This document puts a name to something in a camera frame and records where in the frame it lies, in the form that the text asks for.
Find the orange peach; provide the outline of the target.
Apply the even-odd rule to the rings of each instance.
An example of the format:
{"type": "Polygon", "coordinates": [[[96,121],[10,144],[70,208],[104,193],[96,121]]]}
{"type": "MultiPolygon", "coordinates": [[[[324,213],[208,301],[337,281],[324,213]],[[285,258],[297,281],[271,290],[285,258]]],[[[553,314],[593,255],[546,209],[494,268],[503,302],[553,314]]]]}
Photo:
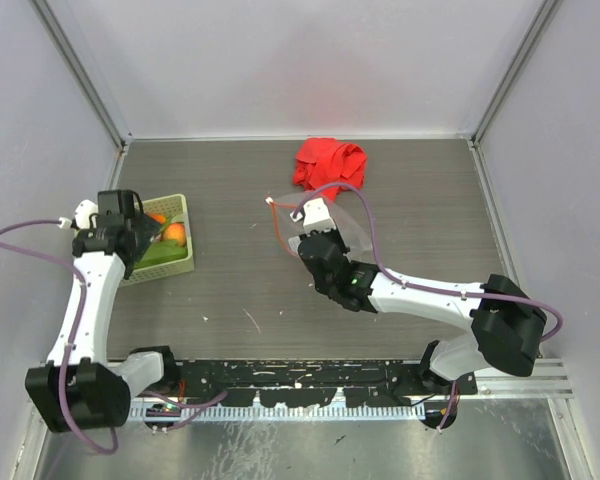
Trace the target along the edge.
{"type": "Polygon", "coordinates": [[[169,224],[162,232],[162,240],[184,247],[187,243],[187,231],[184,224],[181,222],[169,224]]]}

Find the yellow orange fruit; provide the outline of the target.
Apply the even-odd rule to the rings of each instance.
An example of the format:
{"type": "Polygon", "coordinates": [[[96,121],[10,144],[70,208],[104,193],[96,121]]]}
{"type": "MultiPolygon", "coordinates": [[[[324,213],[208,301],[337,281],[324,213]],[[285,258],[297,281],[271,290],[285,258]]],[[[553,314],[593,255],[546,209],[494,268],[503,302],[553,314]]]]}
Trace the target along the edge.
{"type": "Polygon", "coordinates": [[[166,222],[166,217],[162,214],[148,213],[148,216],[160,224],[164,224],[166,222]]]}

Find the red crumpled cloth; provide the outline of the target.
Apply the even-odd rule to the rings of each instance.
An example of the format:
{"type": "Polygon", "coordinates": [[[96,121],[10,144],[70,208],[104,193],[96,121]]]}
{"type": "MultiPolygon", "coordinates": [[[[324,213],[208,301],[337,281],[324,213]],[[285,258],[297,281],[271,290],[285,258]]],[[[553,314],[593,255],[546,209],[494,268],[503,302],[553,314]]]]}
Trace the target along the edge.
{"type": "MultiPolygon", "coordinates": [[[[308,138],[296,153],[292,184],[305,191],[334,182],[361,189],[367,163],[367,153],[354,143],[328,137],[308,138]]],[[[323,195],[334,201],[341,192],[349,189],[348,186],[330,187],[323,195]]]]}

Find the green leafy vegetable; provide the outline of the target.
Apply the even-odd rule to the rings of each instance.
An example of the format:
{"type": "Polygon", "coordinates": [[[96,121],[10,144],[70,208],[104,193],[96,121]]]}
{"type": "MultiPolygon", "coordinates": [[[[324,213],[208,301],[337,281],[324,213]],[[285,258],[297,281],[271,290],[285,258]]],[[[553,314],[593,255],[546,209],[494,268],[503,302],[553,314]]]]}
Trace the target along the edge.
{"type": "Polygon", "coordinates": [[[184,247],[179,247],[172,242],[162,240],[162,232],[164,231],[164,229],[169,224],[178,222],[173,221],[171,217],[165,217],[166,222],[164,224],[161,224],[162,228],[160,233],[153,240],[151,246],[149,247],[145,255],[142,257],[142,259],[135,264],[136,269],[142,269],[172,261],[182,260],[187,257],[187,243],[184,247]]]}

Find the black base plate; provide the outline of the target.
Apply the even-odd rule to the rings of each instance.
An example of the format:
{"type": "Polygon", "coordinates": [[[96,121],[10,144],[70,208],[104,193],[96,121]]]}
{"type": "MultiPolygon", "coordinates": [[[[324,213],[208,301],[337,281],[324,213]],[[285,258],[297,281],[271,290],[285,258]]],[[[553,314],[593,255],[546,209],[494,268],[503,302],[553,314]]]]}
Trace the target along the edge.
{"type": "Polygon", "coordinates": [[[225,394],[227,407],[326,407],[337,395],[348,408],[413,406],[418,397],[446,396],[429,386],[406,360],[193,360],[180,361],[140,397],[169,396],[188,405],[225,394]]]}

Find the clear zip top bag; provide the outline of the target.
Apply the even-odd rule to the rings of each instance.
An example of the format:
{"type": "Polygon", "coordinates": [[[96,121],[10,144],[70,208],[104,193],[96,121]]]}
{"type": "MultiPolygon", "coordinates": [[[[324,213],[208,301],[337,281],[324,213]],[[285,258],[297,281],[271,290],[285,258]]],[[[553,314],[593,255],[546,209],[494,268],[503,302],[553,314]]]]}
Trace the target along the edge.
{"type": "Polygon", "coordinates": [[[265,198],[270,207],[274,233],[278,243],[289,255],[297,258],[301,237],[314,232],[337,230],[347,248],[349,259],[359,259],[372,251],[372,241],[353,217],[324,195],[308,200],[298,214],[296,207],[308,196],[307,192],[265,198]]]}

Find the green plastic basket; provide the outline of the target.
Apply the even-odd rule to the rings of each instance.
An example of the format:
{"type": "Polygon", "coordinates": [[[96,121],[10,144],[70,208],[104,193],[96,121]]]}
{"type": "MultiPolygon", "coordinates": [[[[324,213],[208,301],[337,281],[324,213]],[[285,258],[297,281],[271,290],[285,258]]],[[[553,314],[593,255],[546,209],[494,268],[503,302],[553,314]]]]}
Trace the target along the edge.
{"type": "Polygon", "coordinates": [[[194,270],[194,248],[186,198],[183,194],[172,194],[143,201],[146,213],[163,214],[173,221],[183,222],[187,231],[188,255],[182,260],[136,269],[128,279],[121,281],[122,287],[158,280],[194,270]]]}

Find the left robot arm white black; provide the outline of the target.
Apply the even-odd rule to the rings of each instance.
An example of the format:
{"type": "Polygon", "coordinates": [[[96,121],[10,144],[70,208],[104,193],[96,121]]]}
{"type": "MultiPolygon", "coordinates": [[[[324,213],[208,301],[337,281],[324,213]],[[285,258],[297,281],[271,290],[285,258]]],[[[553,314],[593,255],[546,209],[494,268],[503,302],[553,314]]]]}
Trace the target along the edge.
{"type": "Polygon", "coordinates": [[[53,433],[122,426],[131,402],[152,390],[174,393],[180,369],[167,346],[139,347],[109,366],[107,338],[116,293],[147,252],[160,225],[132,190],[101,191],[72,222],[73,283],[58,338],[25,389],[53,433]]]}

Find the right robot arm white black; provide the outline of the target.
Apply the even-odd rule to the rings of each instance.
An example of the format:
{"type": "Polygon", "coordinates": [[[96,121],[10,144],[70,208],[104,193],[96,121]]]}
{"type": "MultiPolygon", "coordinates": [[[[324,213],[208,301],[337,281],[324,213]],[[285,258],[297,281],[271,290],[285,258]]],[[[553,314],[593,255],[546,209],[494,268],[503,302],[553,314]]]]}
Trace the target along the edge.
{"type": "Polygon", "coordinates": [[[424,390],[447,393],[460,377],[495,368],[515,377],[534,369],[546,324],[542,309],[508,277],[453,284],[409,277],[376,264],[351,260],[337,230],[303,234],[298,255],[315,290],[353,312],[402,313],[463,330],[432,341],[418,365],[424,390]]]}

